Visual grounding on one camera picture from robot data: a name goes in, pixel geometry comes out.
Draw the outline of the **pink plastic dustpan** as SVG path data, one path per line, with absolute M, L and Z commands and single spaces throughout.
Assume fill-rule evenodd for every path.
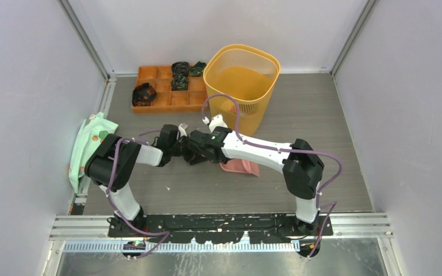
M 260 169 L 258 163 L 248 160 L 231 159 L 226 164 L 220 163 L 223 171 L 228 173 L 250 174 L 256 177 L 260 176 Z

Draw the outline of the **yellow mesh waste basket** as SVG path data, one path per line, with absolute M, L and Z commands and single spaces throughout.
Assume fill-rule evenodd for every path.
M 239 132 L 252 136 L 259 128 L 280 75 L 272 55 L 242 44 L 220 49 L 203 72 L 211 116 L 221 114 L 230 128 L 240 115 Z

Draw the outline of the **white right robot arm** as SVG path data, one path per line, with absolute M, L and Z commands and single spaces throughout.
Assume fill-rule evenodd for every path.
M 281 173 L 287 190 L 295 196 L 295 223 L 303 236 L 311 236 L 319 228 L 317 190 L 323 176 L 324 163 L 312 154 L 308 142 L 274 143 L 238 135 L 234 130 L 217 126 L 211 133 L 192 131 L 187 147 L 212 163 L 226 164 L 242 159 L 269 167 Z

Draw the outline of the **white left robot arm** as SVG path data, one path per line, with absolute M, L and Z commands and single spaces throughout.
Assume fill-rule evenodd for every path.
M 165 124 L 152 145 L 109 134 L 86 162 L 85 175 L 106 194 L 115 219 L 130 237 L 140 236 L 146 225 L 143 208 L 129 185 L 134 167 L 163 167 L 171 158 L 185 156 L 187 127 Z

